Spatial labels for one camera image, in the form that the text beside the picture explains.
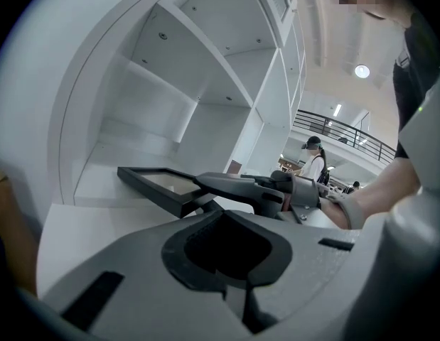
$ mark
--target railing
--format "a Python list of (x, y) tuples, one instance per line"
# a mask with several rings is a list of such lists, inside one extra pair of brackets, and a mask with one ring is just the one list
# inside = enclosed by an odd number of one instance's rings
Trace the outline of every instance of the railing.
[(395, 150), (375, 137), (341, 121), (313, 112), (299, 110), (294, 126), (341, 141), (386, 165), (395, 157)]

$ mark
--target black rubber opening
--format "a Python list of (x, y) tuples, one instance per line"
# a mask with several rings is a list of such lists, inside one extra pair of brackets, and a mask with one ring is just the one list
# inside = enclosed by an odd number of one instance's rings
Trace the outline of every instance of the black rubber opening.
[(272, 251), (270, 242), (249, 227), (223, 215), (190, 235), (185, 254), (195, 265), (215, 274), (246, 280)]

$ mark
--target white ceiling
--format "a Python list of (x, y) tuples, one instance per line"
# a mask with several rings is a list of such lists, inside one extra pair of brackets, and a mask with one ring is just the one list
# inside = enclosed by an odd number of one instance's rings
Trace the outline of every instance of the white ceiling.
[[(341, 110), (338, 113), (338, 116), (335, 117), (333, 113), (338, 104), (341, 104)], [(367, 113), (362, 107), (359, 107), (354, 102), (311, 91), (304, 92), (299, 105), (299, 110), (314, 112), (341, 121), (347, 125), (353, 125), (357, 119), (362, 119)]]
[[(392, 71), (402, 50), (402, 28), (370, 18), (355, 6), (340, 5), (338, 0), (298, 0), (297, 9), (305, 40), (306, 90), (374, 113), (382, 110), (395, 120)], [(355, 76), (358, 64), (370, 68), (368, 78)]]

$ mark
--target white shelf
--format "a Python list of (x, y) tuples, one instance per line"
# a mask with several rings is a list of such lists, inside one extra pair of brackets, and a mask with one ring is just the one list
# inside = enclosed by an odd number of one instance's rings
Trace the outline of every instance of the white shelf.
[(258, 98), (259, 93), (262, 91), (277, 54), (277, 49), (272, 48), (251, 50), (225, 57), (253, 101)]
[(283, 152), (290, 130), (288, 127), (264, 125), (245, 171), (252, 173), (255, 170), (260, 175), (271, 175), (277, 169), (279, 155)]
[(155, 5), (133, 61), (192, 99), (199, 97), (203, 104), (252, 106), (247, 90), (220, 51), (169, 1)]
[(232, 159), (242, 165), (240, 172), (242, 172), (248, 164), (248, 160), (253, 152), (254, 146), (257, 143), (257, 139), (261, 134), (264, 122), (261, 116), (258, 114), (256, 109), (253, 109), (247, 123), (245, 124), (245, 129), (240, 137), (240, 141), (235, 149)]
[(299, 110), (299, 105), (301, 101), (301, 85), (297, 86), (296, 94), (294, 95), (294, 101), (291, 106), (291, 127), (294, 124), (294, 120), (297, 115), (297, 110)]
[(289, 99), (292, 105), (300, 79), (300, 57), (299, 51), (297, 50), (297, 39), (294, 27), (291, 27), (286, 45), (281, 51), (283, 54), (284, 68), (286, 70), (288, 80)]
[(265, 124), (283, 129), (289, 127), (291, 107), (281, 52), (275, 59), (256, 108)]
[(294, 22), (292, 23), (293, 30), (296, 34), (296, 40), (297, 40), (297, 50), (299, 52), (299, 63), (300, 68), (302, 68), (303, 63), (303, 56), (305, 56), (305, 42), (304, 42), (304, 33), (302, 31), (302, 25), (300, 22), (300, 16), (299, 12), (297, 11), (294, 14)]
[(274, 34), (280, 47), (288, 38), (291, 30), (297, 0), (260, 0), (269, 17)]
[(188, 0), (181, 9), (224, 56), (277, 47), (259, 0)]
[(298, 97), (297, 89), (300, 86), (300, 75), (297, 76), (287, 75), (287, 79), (288, 79), (288, 87), (289, 87), (289, 100), (292, 108), (294, 103), (296, 103), (297, 106), (299, 105), (299, 97)]
[(83, 207), (146, 207), (154, 204), (117, 177), (117, 167), (172, 168), (184, 171), (168, 157), (97, 143), (75, 191), (75, 205)]
[(192, 174), (224, 172), (230, 164), (250, 109), (199, 104), (174, 160)]
[(105, 109), (100, 135), (107, 137), (109, 144), (117, 142), (165, 156), (168, 152), (163, 148), (180, 142), (196, 105), (184, 93), (130, 61), (117, 96)]
[(301, 89), (300, 92), (303, 92), (305, 89), (305, 80), (306, 80), (306, 62), (305, 62), (305, 55), (302, 62), (302, 69), (300, 73), (300, 83), (301, 83)]

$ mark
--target black slot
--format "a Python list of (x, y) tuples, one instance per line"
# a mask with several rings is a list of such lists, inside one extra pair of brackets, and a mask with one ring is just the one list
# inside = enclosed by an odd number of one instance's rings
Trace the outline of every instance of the black slot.
[(69, 323), (87, 331), (123, 280), (123, 275), (105, 271), (62, 314)]
[(185, 243), (185, 254), (195, 265), (239, 280), (246, 280), (271, 251), (265, 237), (227, 216), (198, 230)]
[(327, 237), (324, 237), (318, 244), (344, 251), (351, 251), (354, 247), (352, 242), (342, 242), (341, 240), (329, 239)]

